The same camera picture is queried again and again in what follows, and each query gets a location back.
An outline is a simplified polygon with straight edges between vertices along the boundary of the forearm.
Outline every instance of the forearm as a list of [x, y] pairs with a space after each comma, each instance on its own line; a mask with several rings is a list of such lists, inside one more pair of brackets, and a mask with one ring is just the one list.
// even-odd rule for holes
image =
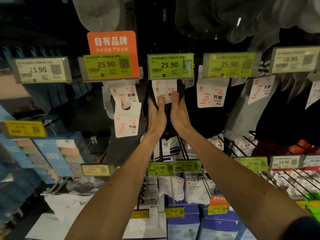
[[86, 204], [65, 240], [122, 239], [157, 141], [146, 133], [123, 166]]
[[285, 193], [227, 156], [193, 128], [184, 138], [257, 239], [278, 239], [291, 222], [309, 215]]

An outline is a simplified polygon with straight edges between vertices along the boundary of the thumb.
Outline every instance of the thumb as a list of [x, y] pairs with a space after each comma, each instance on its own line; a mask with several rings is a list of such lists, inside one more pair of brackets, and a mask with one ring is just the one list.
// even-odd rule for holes
[[172, 95], [171, 110], [179, 110], [179, 93], [178, 92], [174, 92]]
[[166, 104], [166, 100], [164, 97], [159, 96], [158, 97], [158, 113], [159, 112], [165, 112], [165, 104]]

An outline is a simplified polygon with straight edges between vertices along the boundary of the orange label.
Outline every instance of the orange label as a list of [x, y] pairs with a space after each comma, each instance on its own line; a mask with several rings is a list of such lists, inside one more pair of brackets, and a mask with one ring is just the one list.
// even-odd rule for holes
[[129, 53], [132, 76], [139, 77], [136, 34], [133, 31], [89, 32], [87, 34], [91, 55]]
[[226, 201], [226, 198], [219, 195], [213, 195], [211, 196], [209, 206], [227, 206], [228, 202]]

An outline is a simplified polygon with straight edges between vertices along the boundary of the hand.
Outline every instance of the hand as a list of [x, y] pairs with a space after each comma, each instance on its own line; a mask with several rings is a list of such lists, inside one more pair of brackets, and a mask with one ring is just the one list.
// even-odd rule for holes
[[188, 110], [186, 107], [186, 102], [184, 100], [184, 95], [179, 102], [179, 93], [174, 92], [172, 95], [172, 107], [171, 107], [171, 123], [176, 130], [176, 132], [183, 139], [186, 139], [188, 131], [192, 129], [192, 125], [189, 120]]
[[148, 96], [148, 130], [147, 133], [159, 141], [167, 125], [167, 117], [165, 114], [165, 98], [158, 97], [158, 110], [153, 104], [150, 96]]

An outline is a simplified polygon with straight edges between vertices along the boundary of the skin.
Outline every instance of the skin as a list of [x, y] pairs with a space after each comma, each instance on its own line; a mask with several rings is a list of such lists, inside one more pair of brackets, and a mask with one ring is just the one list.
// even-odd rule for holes
[[[166, 128], [165, 100], [158, 110], [148, 98], [148, 130], [131, 156], [86, 204], [65, 240], [122, 239], [137, 203], [153, 149]], [[242, 166], [201, 136], [190, 124], [184, 97], [172, 97], [170, 119], [199, 156], [211, 179], [258, 239], [281, 239], [294, 220], [310, 216], [278, 188]]]

